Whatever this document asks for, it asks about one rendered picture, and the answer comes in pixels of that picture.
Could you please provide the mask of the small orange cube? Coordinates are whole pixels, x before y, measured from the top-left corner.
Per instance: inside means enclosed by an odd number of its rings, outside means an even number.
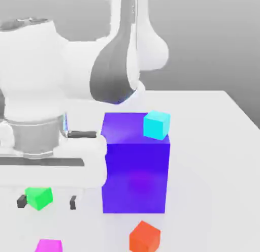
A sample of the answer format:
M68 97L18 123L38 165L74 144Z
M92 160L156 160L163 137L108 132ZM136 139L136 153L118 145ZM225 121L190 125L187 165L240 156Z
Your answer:
M131 252L156 252L160 236L161 230L142 220L129 235L129 249Z

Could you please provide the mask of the small magenta cube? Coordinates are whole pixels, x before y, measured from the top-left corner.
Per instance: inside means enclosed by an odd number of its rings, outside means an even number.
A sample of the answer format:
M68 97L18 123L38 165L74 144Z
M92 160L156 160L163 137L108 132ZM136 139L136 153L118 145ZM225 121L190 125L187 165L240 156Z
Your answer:
M61 240L40 239L35 252L63 252Z

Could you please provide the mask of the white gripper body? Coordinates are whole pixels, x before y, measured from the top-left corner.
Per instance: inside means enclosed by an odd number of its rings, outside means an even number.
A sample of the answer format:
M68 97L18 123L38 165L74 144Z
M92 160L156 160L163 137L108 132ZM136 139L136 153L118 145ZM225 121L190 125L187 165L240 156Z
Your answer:
M0 186L96 188L107 179L106 151L83 157L25 159L12 149L0 149Z

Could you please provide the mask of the small cyan cube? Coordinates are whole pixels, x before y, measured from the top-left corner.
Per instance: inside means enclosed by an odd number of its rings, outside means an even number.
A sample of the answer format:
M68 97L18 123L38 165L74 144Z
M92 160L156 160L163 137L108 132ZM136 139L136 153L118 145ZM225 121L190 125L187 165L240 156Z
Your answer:
M171 115L152 110L144 116L143 135L156 140L163 140L169 133Z

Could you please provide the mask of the small green cube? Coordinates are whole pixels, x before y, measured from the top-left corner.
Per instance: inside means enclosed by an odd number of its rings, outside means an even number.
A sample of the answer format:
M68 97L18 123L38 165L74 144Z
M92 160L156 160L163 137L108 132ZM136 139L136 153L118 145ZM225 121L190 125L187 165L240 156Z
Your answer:
M53 202L52 189L50 187L28 187L25 189L27 203L37 211Z

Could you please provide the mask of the large purple box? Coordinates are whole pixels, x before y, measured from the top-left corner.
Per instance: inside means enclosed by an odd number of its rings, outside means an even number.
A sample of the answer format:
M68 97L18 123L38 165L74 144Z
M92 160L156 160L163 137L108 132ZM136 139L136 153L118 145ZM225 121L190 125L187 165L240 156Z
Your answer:
M105 113L101 134L107 141L104 213L164 213L170 139L143 135L145 113Z

